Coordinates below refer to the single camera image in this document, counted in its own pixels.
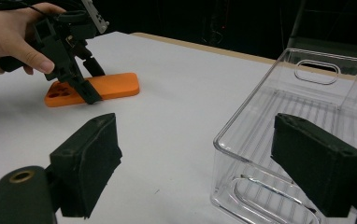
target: transparent container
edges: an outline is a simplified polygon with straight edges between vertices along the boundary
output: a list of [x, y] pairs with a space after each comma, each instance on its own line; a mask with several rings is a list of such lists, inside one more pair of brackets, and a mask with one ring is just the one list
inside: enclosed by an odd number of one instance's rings
[[357, 58], [286, 49], [214, 139], [211, 201], [247, 223], [354, 223], [325, 217], [271, 158], [277, 113], [357, 148]]

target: white table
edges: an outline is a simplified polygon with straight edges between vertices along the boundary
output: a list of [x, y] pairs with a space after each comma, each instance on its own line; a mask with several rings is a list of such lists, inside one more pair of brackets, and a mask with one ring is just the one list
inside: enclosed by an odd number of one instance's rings
[[209, 200], [212, 141], [271, 64], [121, 33], [88, 43], [107, 74], [136, 73], [140, 93], [51, 108], [43, 74], [0, 76], [0, 178], [48, 166], [49, 154], [86, 121], [115, 113], [121, 165], [90, 219], [58, 211], [58, 223], [238, 223]]

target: human hand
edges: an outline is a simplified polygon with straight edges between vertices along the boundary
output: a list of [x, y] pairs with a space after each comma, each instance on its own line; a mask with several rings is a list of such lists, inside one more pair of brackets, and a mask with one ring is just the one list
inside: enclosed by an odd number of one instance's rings
[[[46, 14], [65, 12], [64, 9], [50, 3], [39, 3], [33, 7]], [[17, 58], [26, 64], [23, 68], [29, 75], [33, 74], [33, 68], [44, 74], [51, 73], [54, 68], [54, 63], [50, 59], [27, 43], [34, 39], [33, 24], [42, 17], [41, 13], [29, 7], [0, 11], [0, 58]]]

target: black cable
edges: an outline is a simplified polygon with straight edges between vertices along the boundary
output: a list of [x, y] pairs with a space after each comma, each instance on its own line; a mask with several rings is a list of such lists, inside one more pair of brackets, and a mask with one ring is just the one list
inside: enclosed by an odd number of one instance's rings
[[84, 5], [74, 0], [0, 0], [0, 10], [13, 10], [24, 7], [30, 7], [37, 3], [48, 2], [55, 6], [62, 7], [66, 11], [85, 10]]

